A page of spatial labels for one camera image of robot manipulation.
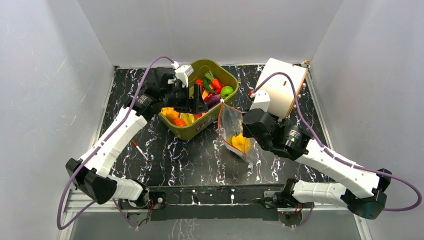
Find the clear zip bag orange zipper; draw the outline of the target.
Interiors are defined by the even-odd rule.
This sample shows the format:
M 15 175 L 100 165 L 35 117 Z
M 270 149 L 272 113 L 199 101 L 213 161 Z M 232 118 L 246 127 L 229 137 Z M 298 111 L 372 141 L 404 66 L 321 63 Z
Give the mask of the clear zip bag orange zipper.
M 225 103 L 223 99 L 219 103 L 220 111 L 218 115 L 218 134 L 224 142 L 225 147 L 243 161 L 253 165 L 256 162 L 256 150 L 254 148 L 255 141 L 253 138 L 248 138 L 251 142 L 251 148 L 246 153 L 243 153 L 231 145 L 231 138 L 242 133 L 243 112 Z

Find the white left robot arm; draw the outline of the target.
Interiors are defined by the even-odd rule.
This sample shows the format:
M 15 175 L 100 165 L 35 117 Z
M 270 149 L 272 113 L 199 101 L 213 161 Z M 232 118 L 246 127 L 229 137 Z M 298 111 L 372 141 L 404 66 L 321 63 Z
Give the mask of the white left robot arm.
M 110 175 L 117 158 L 133 137 L 162 108 L 171 107 L 179 113 L 200 114 L 208 111 L 201 87 L 192 89 L 181 83 L 170 87 L 149 85 L 137 95 L 129 96 L 114 122 L 78 160 L 70 158 L 65 165 L 72 183 L 101 205 L 111 199 L 129 200 L 135 207 L 149 203 L 149 188 L 135 179 L 121 179 Z

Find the yellow toy bell pepper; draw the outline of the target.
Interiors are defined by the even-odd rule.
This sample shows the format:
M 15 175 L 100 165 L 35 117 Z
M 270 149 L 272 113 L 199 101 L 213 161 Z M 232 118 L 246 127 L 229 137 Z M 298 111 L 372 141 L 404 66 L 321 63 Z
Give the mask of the yellow toy bell pepper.
M 251 141 L 242 133 L 232 136 L 230 140 L 231 145 L 242 153 L 248 152 L 252 146 Z

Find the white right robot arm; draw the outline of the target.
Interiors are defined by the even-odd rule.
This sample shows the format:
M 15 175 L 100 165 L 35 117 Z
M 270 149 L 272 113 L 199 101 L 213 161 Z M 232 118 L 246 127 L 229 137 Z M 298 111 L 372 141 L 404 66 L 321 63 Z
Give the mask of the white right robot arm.
M 351 213 L 374 220 L 387 201 L 390 180 L 360 169 L 352 161 L 345 165 L 336 154 L 320 146 L 312 134 L 294 124 L 278 122 L 271 114 L 256 108 L 242 117 L 242 134 L 253 138 L 264 151 L 312 167 L 333 182 L 306 182 L 290 178 L 284 189 L 265 197 L 265 204 L 295 207 L 301 203 L 322 203 L 347 208 Z

